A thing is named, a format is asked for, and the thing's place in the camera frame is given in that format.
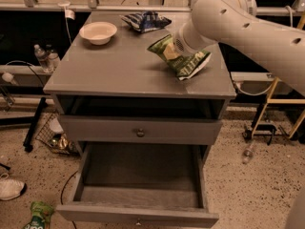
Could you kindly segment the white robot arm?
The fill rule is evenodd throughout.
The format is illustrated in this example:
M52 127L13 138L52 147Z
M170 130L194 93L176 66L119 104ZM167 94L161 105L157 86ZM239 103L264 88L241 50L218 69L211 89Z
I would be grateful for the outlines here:
M185 45L205 41L230 45L279 77L295 91L305 86L304 33L249 15L250 0L198 0L182 25ZM213 229L303 229L303 144L278 137L254 143L254 158L243 163L240 136L246 108L231 108L204 168L210 208L220 216Z

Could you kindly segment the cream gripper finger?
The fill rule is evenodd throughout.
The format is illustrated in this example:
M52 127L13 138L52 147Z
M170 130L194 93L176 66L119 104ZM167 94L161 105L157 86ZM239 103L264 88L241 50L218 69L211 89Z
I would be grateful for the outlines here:
M180 56L180 54L176 51L173 43L169 43L165 47L165 50L163 51L163 55L165 56L166 60L174 60Z

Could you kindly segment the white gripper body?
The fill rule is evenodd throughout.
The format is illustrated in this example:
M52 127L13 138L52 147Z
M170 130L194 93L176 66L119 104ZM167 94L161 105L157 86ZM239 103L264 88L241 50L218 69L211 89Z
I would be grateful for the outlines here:
M173 34L173 45L181 55L191 55L199 52L216 41L202 36L190 20Z

